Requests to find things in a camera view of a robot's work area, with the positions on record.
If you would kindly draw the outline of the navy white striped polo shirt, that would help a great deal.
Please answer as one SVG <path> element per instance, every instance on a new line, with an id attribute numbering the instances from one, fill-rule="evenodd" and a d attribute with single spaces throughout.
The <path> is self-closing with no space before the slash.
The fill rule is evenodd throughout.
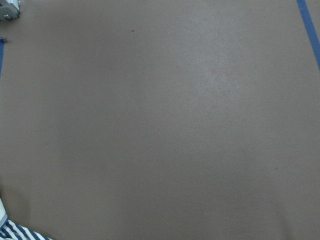
<path id="1" fill-rule="evenodd" d="M 52 240 L 38 232 L 21 226 L 9 219 L 3 202 L 0 201 L 0 239 L 1 240 Z"/>

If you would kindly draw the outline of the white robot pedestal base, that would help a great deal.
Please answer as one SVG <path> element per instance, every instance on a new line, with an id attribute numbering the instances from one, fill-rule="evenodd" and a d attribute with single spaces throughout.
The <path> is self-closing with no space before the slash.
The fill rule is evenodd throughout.
<path id="1" fill-rule="evenodd" d="M 0 0 L 0 20 L 12 20 L 20 17 L 20 0 Z"/>

